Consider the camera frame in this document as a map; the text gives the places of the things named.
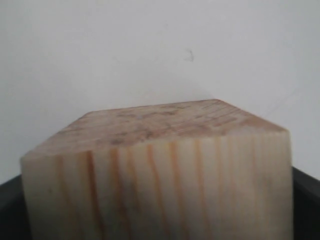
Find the wall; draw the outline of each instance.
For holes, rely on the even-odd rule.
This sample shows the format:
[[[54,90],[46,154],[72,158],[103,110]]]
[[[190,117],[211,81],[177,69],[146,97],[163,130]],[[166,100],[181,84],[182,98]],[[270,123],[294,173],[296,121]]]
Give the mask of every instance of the wall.
[[[86,112],[219,98],[320,179],[320,1],[2,0],[0,183]]]

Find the pine wood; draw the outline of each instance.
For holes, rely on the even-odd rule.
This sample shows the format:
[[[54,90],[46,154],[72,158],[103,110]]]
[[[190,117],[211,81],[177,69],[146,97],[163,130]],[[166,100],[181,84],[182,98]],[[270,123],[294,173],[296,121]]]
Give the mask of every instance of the pine wood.
[[[287,130],[220,100],[90,112],[21,159],[35,240],[292,240]]]

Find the wood block top surface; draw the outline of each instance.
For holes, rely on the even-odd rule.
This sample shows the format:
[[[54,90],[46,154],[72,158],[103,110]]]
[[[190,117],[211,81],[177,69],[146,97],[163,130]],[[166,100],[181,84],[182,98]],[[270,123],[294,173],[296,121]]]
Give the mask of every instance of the wood block top surface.
[[[99,110],[85,114],[23,159],[285,129],[218,99]]]

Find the wooden block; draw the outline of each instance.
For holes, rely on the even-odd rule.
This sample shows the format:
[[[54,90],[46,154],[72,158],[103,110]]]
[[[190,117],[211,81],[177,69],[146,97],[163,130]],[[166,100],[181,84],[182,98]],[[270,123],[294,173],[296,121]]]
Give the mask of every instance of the wooden block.
[[[292,240],[287,130],[220,100],[89,112],[21,159],[35,240]]]

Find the black container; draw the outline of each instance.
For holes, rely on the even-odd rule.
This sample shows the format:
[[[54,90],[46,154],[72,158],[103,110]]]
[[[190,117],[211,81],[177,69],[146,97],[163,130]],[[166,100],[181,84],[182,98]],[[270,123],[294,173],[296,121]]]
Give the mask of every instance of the black container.
[[[320,240],[320,181],[293,168],[293,186],[294,239]],[[0,240],[16,239],[32,239],[20,176],[0,186]]]

